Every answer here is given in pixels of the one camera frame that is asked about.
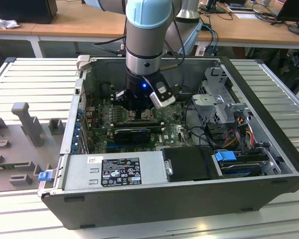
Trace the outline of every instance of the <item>blue tab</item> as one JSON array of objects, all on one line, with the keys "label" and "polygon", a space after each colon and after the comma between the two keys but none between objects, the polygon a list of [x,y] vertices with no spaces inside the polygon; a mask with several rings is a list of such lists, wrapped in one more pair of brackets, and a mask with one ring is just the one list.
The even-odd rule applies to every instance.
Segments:
[{"label": "blue tab", "polygon": [[215,153],[217,161],[236,161],[236,155],[233,151],[219,151]]},{"label": "blue tab", "polygon": [[39,177],[38,177],[39,181],[52,181],[52,172],[40,172],[39,173]]}]

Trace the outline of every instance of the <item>floor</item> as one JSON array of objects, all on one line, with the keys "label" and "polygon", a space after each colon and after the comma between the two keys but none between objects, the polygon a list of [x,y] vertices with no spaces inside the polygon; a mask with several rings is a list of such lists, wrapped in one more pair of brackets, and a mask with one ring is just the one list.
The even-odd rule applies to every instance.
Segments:
[{"label": "floor", "polygon": [[[42,42],[42,46],[46,57],[54,58],[76,58],[78,54],[75,53],[73,42]],[[106,45],[111,50],[117,50],[120,47],[119,43],[111,43]],[[93,46],[91,42],[79,42],[80,54],[88,54],[92,56],[115,56],[112,53],[98,49]],[[289,54],[292,55],[294,50],[290,50]],[[218,56],[228,56],[231,59],[235,58],[235,55],[231,47],[218,47]],[[34,57],[31,45],[28,41],[12,41],[12,40],[0,40],[0,66],[6,57]],[[294,67],[289,58],[290,71],[280,75],[278,70],[279,53],[269,63],[269,67],[277,76],[290,87],[296,77],[299,76],[299,69]]]}]

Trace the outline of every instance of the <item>warning label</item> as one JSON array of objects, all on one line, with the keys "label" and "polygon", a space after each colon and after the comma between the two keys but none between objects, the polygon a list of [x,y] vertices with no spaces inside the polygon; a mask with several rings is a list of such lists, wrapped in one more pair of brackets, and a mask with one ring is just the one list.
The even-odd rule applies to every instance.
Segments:
[{"label": "warning label", "polygon": [[142,184],[139,158],[120,158],[102,160],[103,187]]}]

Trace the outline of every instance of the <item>slotted metal surface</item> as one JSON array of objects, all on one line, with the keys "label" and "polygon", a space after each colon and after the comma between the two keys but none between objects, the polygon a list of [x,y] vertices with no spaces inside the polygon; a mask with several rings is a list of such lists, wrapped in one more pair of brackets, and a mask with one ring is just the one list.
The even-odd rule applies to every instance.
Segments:
[{"label": "slotted metal surface", "polygon": [[28,102],[29,114],[40,123],[50,118],[66,122],[78,78],[74,58],[17,58],[7,63],[0,75],[0,118],[6,124],[20,124],[11,108],[15,102]]},{"label": "slotted metal surface", "polygon": [[[41,59],[55,63],[56,60]],[[64,64],[69,60],[58,59]],[[17,64],[38,65],[38,59],[17,60]],[[254,61],[243,61],[241,66],[258,65]],[[24,77],[12,78],[14,82],[74,82],[71,77]],[[284,92],[257,92],[263,104],[283,105],[294,103]],[[17,96],[19,101],[29,103],[66,104],[71,102],[71,95],[40,95]],[[0,105],[14,103],[15,96],[0,96]],[[291,122],[299,123],[299,111],[272,112],[271,115],[282,123],[282,127],[290,126]],[[299,148],[299,137],[291,138]],[[118,198],[118,203],[124,206],[124,199]],[[37,196],[36,190],[27,192],[9,192],[4,197],[0,195],[0,239],[28,238],[71,238],[71,239],[299,239],[299,190],[295,193],[283,194],[272,200],[258,212],[216,215],[210,217],[191,218],[166,222],[125,225],[119,227],[91,228],[71,231],[63,227],[61,222],[49,211]]]},{"label": "slotted metal surface", "polygon": [[[246,80],[250,88],[273,116],[287,137],[299,151],[299,101],[284,88],[283,83],[263,64],[248,61],[232,61],[239,73]],[[233,87],[233,91],[240,102],[243,98]]]}]

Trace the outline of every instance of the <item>computer case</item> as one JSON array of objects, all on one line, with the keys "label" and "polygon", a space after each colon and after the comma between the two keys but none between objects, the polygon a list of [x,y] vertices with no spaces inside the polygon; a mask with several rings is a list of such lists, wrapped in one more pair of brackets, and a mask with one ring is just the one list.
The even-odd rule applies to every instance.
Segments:
[{"label": "computer case", "polygon": [[0,0],[0,18],[50,24],[58,8],[56,0]]}]

